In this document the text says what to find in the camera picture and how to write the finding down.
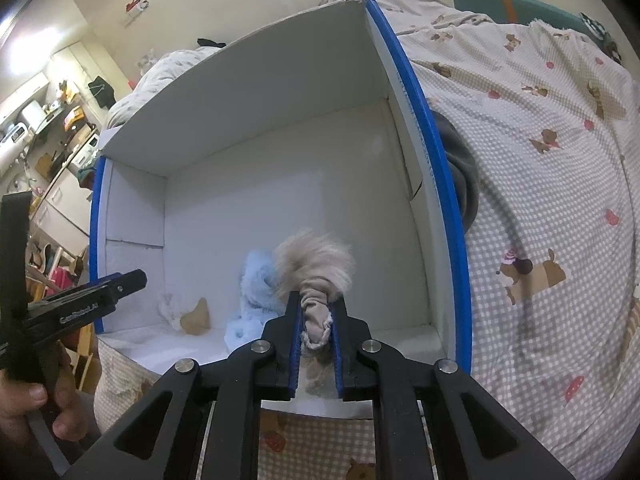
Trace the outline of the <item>person's left hand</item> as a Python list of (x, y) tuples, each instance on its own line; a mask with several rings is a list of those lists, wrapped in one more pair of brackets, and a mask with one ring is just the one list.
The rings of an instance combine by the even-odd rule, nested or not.
[[(52, 422), (53, 433), (63, 441), (77, 442), (84, 438), (89, 428), (89, 417), (75, 387), (70, 368), (70, 357), (58, 344), (58, 377), (53, 389), (54, 404), (58, 416)], [(32, 440), (27, 415), (39, 412), (49, 401), (44, 385), (23, 382), (1, 371), (1, 439), (17, 446), (26, 446)]]

